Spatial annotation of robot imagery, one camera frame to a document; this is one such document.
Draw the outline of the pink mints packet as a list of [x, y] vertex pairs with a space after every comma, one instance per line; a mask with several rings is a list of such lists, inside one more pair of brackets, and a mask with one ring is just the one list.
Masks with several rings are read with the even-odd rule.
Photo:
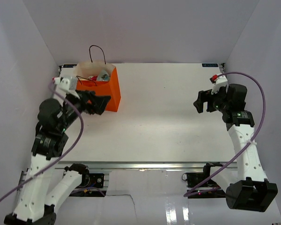
[[89, 76], [88, 79], [91, 81], [96, 81], [98, 76]]

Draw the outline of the blue silver snack packet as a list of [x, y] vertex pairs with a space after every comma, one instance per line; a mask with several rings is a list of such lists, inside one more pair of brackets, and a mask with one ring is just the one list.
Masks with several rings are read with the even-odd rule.
[[97, 76], [97, 81], [108, 82], [110, 80], [110, 75], [107, 71], [101, 70], [99, 75]]

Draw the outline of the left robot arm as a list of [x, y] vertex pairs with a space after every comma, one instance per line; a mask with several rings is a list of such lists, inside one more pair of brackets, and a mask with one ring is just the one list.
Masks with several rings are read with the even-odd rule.
[[97, 96], [93, 91], [66, 94], [63, 103], [54, 98], [44, 100], [39, 106], [31, 164], [22, 186], [20, 200], [14, 211], [5, 216], [6, 225], [52, 225], [62, 203], [76, 187], [89, 183], [88, 168], [73, 164], [66, 168], [66, 175], [49, 191], [54, 166], [60, 160], [68, 141], [66, 130], [81, 114], [101, 115], [110, 96]]

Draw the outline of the orange paper bag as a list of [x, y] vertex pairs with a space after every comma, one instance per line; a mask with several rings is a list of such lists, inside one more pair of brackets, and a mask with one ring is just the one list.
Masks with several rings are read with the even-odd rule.
[[[79, 62], [74, 69], [74, 75], [78, 77], [76, 89], [94, 91], [100, 96], [111, 96], [106, 110], [117, 112], [121, 101], [117, 68], [106, 61], [105, 54], [103, 54], [102, 60], [93, 60], [91, 49], [89, 49], [89, 55], [88, 61]], [[108, 82], [91, 81], [88, 79], [89, 76], [98, 76], [101, 70], [107, 71], [110, 75]]]

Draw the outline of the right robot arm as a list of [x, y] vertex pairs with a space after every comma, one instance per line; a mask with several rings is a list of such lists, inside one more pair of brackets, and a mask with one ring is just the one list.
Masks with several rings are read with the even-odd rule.
[[219, 111], [232, 140], [237, 175], [221, 163], [207, 163], [202, 175], [208, 187], [217, 184], [225, 193], [227, 206], [234, 210], [265, 212], [278, 193], [275, 183], [261, 166], [254, 142], [255, 122], [252, 113], [245, 110], [247, 88], [240, 84], [221, 86], [217, 91], [199, 91], [193, 103], [199, 113], [207, 103], [207, 112]]

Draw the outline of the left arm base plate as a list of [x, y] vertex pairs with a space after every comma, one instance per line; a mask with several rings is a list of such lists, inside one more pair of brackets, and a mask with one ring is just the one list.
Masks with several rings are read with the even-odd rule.
[[104, 187], [104, 174], [103, 173], [89, 173], [82, 178], [82, 182], [76, 189], [79, 188], [103, 188]]

